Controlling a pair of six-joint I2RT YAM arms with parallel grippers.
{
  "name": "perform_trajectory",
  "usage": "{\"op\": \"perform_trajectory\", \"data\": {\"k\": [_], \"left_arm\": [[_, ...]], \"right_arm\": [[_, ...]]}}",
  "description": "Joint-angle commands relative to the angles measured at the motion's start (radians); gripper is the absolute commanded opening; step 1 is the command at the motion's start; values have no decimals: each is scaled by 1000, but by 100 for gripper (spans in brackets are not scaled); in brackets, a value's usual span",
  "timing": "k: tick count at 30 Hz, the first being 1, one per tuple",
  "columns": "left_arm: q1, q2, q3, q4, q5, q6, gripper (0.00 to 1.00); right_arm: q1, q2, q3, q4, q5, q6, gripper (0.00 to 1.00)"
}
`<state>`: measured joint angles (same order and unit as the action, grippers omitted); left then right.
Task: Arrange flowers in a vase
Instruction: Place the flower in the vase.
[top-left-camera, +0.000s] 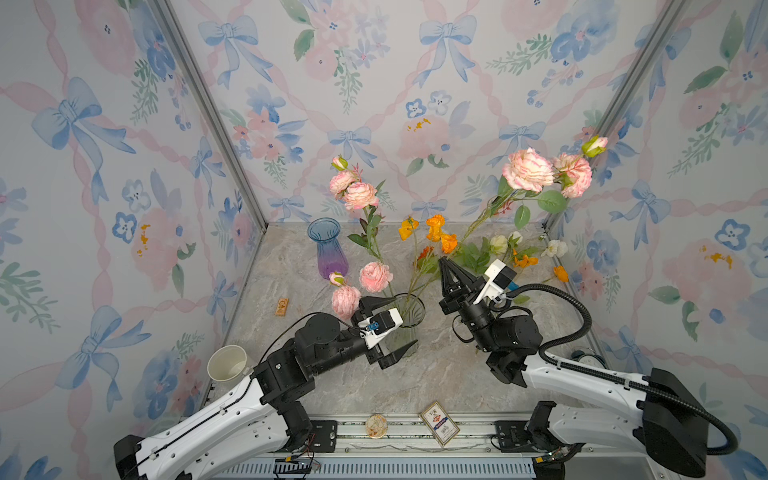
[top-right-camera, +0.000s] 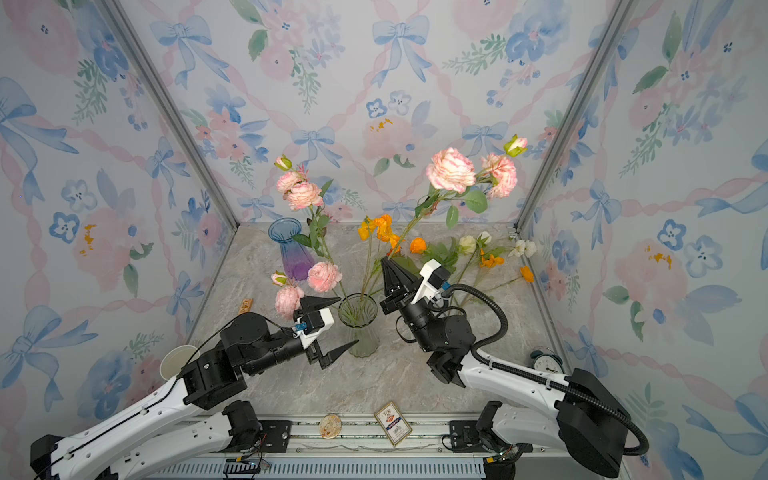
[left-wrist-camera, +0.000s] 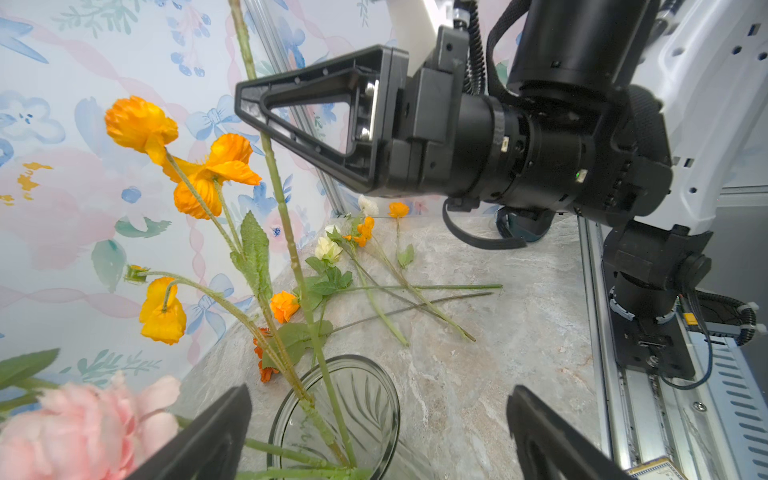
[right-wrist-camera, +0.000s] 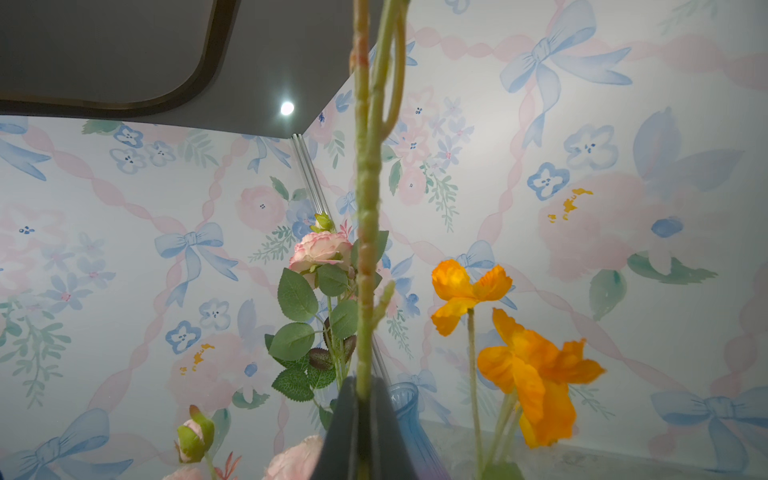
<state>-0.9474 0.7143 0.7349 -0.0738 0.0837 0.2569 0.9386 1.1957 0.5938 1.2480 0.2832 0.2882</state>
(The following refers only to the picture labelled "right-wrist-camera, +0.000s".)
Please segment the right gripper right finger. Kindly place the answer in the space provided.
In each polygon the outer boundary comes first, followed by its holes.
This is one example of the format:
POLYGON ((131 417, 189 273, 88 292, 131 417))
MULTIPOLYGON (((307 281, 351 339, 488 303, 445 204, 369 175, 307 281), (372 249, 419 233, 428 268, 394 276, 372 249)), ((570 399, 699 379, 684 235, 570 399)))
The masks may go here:
POLYGON ((384 381, 374 378, 370 394, 370 474, 376 480, 417 479, 384 381))

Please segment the yellow poppy flower stem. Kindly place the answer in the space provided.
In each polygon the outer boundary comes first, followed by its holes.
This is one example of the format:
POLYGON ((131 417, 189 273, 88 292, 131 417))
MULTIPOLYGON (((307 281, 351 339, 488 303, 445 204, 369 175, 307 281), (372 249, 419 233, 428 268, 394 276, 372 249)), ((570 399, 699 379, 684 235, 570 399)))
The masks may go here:
POLYGON ((570 398, 573 385, 588 385, 605 374, 586 358, 584 340, 556 346, 538 332, 519 324, 502 309, 492 322, 501 342, 478 349, 475 310, 484 302, 499 301, 513 286, 503 267, 493 266, 479 280, 454 259, 432 272, 432 286, 443 305, 432 315, 437 332, 447 337, 459 323, 467 325, 470 402, 478 479, 519 479, 522 471, 511 460, 516 435, 532 448, 551 447, 573 436, 577 412, 570 398), (478 380, 484 378, 504 395, 489 447, 483 445, 479 416, 478 380))

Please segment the pink carnation stem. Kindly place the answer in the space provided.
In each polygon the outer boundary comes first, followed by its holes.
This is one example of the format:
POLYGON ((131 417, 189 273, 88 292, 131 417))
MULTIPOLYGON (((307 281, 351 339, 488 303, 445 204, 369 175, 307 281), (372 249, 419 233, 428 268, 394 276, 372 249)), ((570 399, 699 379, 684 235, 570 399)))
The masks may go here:
POLYGON ((178 465, 166 474, 172 479, 309 479, 318 466, 324 438, 311 435, 267 459, 258 458, 262 469, 242 467, 245 449, 223 449, 228 426, 223 419, 191 405, 188 417, 176 429, 174 442, 178 465))

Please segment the white flower stem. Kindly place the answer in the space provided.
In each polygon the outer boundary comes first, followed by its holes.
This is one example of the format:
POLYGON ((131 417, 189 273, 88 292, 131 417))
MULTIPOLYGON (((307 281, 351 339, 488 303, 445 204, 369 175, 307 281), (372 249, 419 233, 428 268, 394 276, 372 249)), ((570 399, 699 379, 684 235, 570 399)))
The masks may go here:
POLYGON ((356 200, 358 203, 357 371, 358 479, 371 479, 372 420, 371 391, 374 330, 391 299, 393 285, 385 288, 379 304, 374 303, 375 274, 378 262, 381 147, 393 131, 400 112, 405 79, 405 26, 409 3, 385 1, 376 41, 376 56, 369 57, 370 9, 367 1, 353 3, 353 49, 351 72, 354 77, 356 119, 356 200))

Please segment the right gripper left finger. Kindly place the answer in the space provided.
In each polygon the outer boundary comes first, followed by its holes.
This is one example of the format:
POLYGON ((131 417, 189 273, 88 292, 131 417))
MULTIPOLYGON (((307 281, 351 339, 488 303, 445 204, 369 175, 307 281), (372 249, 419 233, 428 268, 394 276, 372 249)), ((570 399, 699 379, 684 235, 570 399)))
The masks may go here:
POLYGON ((357 478, 359 401, 356 379, 344 380, 311 480, 357 478))

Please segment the pink rose stem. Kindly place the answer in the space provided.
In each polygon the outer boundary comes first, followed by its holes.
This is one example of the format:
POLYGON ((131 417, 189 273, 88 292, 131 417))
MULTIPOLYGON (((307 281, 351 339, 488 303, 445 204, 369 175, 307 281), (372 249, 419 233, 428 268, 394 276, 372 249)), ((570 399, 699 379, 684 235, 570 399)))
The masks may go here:
POLYGON ((272 387, 294 402, 310 402, 323 428, 336 402, 323 391, 350 376, 357 347, 357 250, 325 213, 294 246, 278 284, 278 304, 287 323, 265 336, 267 352, 282 367, 272 387))

